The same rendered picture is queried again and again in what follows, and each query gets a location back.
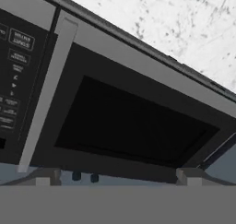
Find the microwave oven door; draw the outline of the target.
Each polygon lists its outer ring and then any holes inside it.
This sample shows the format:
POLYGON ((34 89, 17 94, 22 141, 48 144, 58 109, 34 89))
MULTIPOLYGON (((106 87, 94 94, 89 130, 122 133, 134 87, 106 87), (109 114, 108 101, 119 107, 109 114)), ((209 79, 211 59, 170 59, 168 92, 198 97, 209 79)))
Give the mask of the microwave oven door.
POLYGON ((83 19, 32 162, 42 167, 174 183, 236 145, 236 103, 213 82, 142 53, 83 19))

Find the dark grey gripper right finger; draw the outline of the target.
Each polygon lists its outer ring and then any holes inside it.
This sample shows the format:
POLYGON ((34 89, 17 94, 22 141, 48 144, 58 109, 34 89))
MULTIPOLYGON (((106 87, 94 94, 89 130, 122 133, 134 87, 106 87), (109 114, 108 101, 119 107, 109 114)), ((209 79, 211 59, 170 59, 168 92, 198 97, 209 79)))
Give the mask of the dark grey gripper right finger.
POLYGON ((233 186, 234 183, 214 178, 198 168, 178 168, 177 185, 185 186, 233 186))

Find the black and grey microwave oven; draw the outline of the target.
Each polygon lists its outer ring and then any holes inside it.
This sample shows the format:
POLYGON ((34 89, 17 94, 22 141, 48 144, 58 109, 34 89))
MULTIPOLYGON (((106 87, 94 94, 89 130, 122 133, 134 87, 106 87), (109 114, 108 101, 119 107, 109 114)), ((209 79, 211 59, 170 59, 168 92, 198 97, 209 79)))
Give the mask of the black and grey microwave oven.
POLYGON ((72 0, 0 0, 0 162, 19 164, 52 59, 62 11, 110 32, 142 53, 179 64, 189 74, 213 82, 226 99, 236 103, 236 94, 72 0))

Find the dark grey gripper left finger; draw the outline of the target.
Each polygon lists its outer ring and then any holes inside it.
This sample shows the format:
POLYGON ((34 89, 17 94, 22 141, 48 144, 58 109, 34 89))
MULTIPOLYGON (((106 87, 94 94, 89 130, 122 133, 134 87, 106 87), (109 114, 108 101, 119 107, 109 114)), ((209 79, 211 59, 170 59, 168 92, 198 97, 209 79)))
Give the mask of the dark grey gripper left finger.
POLYGON ((3 186, 31 186, 31 185, 51 185, 60 186, 61 182, 61 170, 58 168, 38 168, 29 175, 3 183, 3 186))

